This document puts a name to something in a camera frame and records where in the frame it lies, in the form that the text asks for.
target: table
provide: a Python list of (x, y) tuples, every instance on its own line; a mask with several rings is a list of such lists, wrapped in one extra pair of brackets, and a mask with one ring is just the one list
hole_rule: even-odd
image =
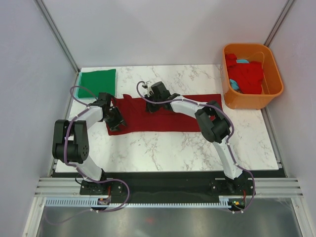
[[(136, 83), (163, 81), (170, 93), (222, 94), (219, 65), (137, 66), (83, 68), (82, 72), (117, 70), (117, 98), (139, 97)], [(94, 99), (83, 99), (86, 103)], [(260, 110), (231, 110), (222, 97), (224, 112), (236, 131), (230, 142), (241, 166), (277, 170), (278, 165)], [(72, 102), (70, 118), (84, 109)], [(199, 132), (134, 132), (109, 136), (104, 122), (88, 131), (90, 156), (106, 172), (223, 170), (214, 146)], [(56, 172), (75, 172), (61, 161)]]

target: reflective floor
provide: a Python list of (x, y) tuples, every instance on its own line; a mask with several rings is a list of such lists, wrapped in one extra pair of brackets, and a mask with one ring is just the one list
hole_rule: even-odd
[[(84, 208), (46, 207), (51, 222)], [(41, 221), (38, 237), (301, 237), (290, 200), (256, 199), (244, 214), (220, 209), (125, 208), (86, 212), (59, 226)]]

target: white panel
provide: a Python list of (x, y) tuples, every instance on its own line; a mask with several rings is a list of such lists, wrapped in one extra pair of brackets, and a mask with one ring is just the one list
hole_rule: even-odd
[(19, 237), (75, 73), (32, 0), (0, 7), (0, 230)]
[(284, 93), (268, 107), (285, 168), (297, 177), (316, 221), (316, 1), (296, 1), (271, 49)]
[(44, 0), (79, 67), (218, 64), (267, 38), (286, 0)]

